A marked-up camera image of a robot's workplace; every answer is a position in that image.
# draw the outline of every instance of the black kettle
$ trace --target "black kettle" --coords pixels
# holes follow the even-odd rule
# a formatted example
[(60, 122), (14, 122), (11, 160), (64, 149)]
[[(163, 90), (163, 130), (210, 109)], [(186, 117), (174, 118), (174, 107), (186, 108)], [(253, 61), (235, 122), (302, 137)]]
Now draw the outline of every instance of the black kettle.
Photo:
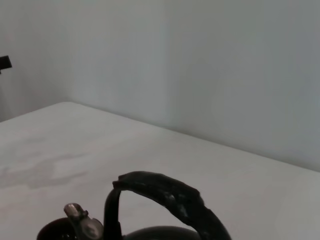
[[(175, 226), (156, 226), (122, 235), (118, 221), (121, 191), (132, 191), (167, 208), (197, 232)], [(134, 171), (119, 176), (104, 206), (103, 225), (79, 204), (64, 207), (66, 218), (46, 225), (37, 240), (231, 240), (217, 216), (205, 207), (198, 190), (163, 174)]]

